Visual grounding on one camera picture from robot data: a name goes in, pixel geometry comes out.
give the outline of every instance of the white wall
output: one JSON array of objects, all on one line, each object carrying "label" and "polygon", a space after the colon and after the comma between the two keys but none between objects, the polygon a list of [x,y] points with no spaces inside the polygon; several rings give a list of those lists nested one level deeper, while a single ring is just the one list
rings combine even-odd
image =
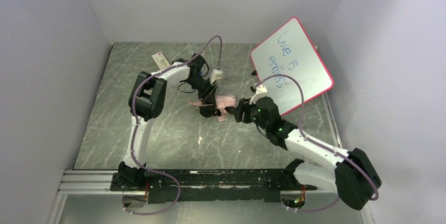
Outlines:
[{"label": "white wall", "polygon": [[108,52],[88,0],[0,0],[0,223],[46,223]]},{"label": "white wall", "polygon": [[376,223],[446,223],[446,0],[342,0],[319,51],[344,145],[383,185]]},{"label": "white wall", "polygon": [[341,0],[90,0],[114,42],[260,43],[298,16],[317,41]]}]

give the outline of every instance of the robotic arm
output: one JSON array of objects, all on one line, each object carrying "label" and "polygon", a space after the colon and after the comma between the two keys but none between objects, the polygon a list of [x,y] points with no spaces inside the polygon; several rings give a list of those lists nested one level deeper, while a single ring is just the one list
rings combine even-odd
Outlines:
[{"label": "robotic arm", "polygon": [[[180,65],[186,60],[179,59],[173,65]],[[137,94],[136,114],[139,117],[139,126],[134,141],[134,156],[145,164],[146,148],[151,127],[155,118],[158,117],[164,107],[166,89],[170,86],[186,82],[198,91],[198,97],[205,105],[200,106],[200,114],[204,117],[219,116],[220,111],[216,109],[215,85],[216,75],[221,71],[214,70],[211,77],[204,79],[200,75],[205,60],[198,55],[188,66],[179,66],[158,78],[147,82],[143,89]],[[137,87],[152,74],[141,72],[135,82],[129,99],[131,107],[132,98]],[[303,160],[292,162],[292,174],[298,184],[312,185],[336,193],[351,208],[360,210],[373,196],[373,189],[366,179],[340,156],[333,154],[314,143],[307,141],[310,137],[319,145],[332,148],[334,153],[347,156],[372,179],[377,188],[381,186],[381,180],[367,155],[360,149],[348,151],[340,149],[325,142],[308,136],[298,127],[281,118],[277,105],[270,97],[264,85],[255,89],[256,93],[250,99],[240,99],[237,107],[226,107],[226,111],[234,115],[238,123],[254,123],[262,135],[276,146],[285,150],[291,150],[303,154],[319,164],[320,166],[308,164]],[[132,131],[136,126],[136,118],[132,116]],[[131,157],[131,139],[127,147],[123,161],[118,167],[118,176],[127,188],[138,189],[147,181],[149,172],[140,168]]]}]

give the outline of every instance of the table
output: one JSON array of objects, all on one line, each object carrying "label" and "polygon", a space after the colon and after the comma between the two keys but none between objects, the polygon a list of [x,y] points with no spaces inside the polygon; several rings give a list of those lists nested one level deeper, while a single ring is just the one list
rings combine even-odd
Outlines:
[{"label": "table", "polygon": [[[204,43],[115,43],[97,92],[74,169],[117,169],[127,149],[131,114],[130,92],[140,71],[159,70],[151,55],[162,52],[168,61],[189,59]],[[254,44],[224,44],[218,95],[250,98],[258,78],[249,53]],[[211,69],[218,61],[219,44],[203,53]],[[186,102],[197,94],[184,94],[175,87],[167,90],[165,106],[157,118],[147,148],[147,167],[162,169],[284,168],[297,153],[276,147],[257,132],[254,124],[236,123],[232,115],[219,123],[216,117],[203,118],[198,108]],[[326,97],[305,105],[303,128],[329,144],[336,143]],[[297,122],[299,110],[285,119]]]}]

